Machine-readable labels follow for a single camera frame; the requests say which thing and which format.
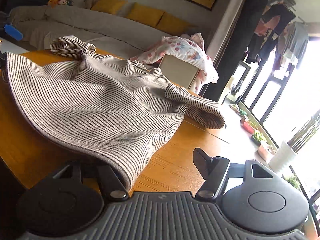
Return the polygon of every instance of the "floral blanket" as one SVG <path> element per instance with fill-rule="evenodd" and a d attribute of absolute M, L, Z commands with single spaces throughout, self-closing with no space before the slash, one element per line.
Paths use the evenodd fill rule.
<path fill-rule="evenodd" d="M 160 61 L 166 54 L 175 56 L 200 69 L 191 85 L 190 90 L 192 92 L 199 94 L 204 84 L 218 81 L 218 73 L 213 67 L 211 58 L 204 51 L 204 40 L 200 33 L 188 38 L 186 38 L 186 35 L 182 37 L 162 37 L 161 41 L 154 44 L 148 51 L 132 57 L 130 60 L 138 60 L 148 65 Z"/>

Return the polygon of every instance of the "plush toy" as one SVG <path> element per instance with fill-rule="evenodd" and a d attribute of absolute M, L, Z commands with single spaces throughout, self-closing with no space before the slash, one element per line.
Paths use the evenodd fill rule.
<path fill-rule="evenodd" d="M 58 0 L 58 5 L 65 5 L 67 4 L 67 0 Z"/>
<path fill-rule="evenodd" d="M 67 5 L 72 6 L 73 0 L 67 0 Z"/>
<path fill-rule="evenodd" d="M 58 0 L 49 0 L 47 5 L 50 5 L 52 8 L 58 4 Z"/>

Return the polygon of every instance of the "orange plush toy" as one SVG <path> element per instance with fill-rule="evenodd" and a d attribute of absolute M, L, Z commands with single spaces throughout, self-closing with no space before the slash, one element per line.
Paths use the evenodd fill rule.
<path fill-rule="evenodd" d="M 50 0 L 47 5 L 50 5 L 52 8 L 54 8 L 58 4 L 58 0 Z"/>

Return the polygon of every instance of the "white flower pot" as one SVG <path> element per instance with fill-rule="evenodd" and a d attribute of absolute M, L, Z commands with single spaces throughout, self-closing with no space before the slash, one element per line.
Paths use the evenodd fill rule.
<path fill-rule="evenodd" d="M 270 169 L 272 169 L 275 173 L 279 174 L 285 169 L 289 167 L 292 161 L 298 156 L 291 147 L 287 144 L 286 141 L 283 141 L 277 150 L 275 156 L 273 156 L 268 163 Z"/>

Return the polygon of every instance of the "striped shirt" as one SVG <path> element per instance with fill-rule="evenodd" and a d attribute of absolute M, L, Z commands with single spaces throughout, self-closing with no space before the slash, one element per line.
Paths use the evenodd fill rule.
<path fill-rule="evenodd" d="M 25 119 L 43 136 L 109 163 L 130 189 L 184 115 L 222 128 L 217 102 L 173 85 L 161 70 L 95 53 L 75 36 L 60 37 L 53 54 L 75 60 L 40 67 L 7 52 L 7 80 Z"/>

